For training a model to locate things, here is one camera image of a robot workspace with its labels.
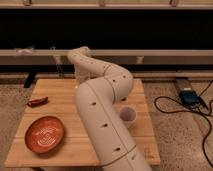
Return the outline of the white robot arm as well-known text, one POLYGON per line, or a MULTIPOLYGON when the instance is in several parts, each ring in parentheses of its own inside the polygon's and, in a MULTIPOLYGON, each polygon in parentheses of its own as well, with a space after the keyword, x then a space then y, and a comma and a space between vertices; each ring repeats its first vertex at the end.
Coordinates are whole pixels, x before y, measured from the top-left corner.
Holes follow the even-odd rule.
POLYGON ((110 62, 94 59, 88 47, 68 52, 75 67, 96 75, 75 91, 75 104, 104 171, 152 171, 113 104, 133 89, 132 74, 110 62))

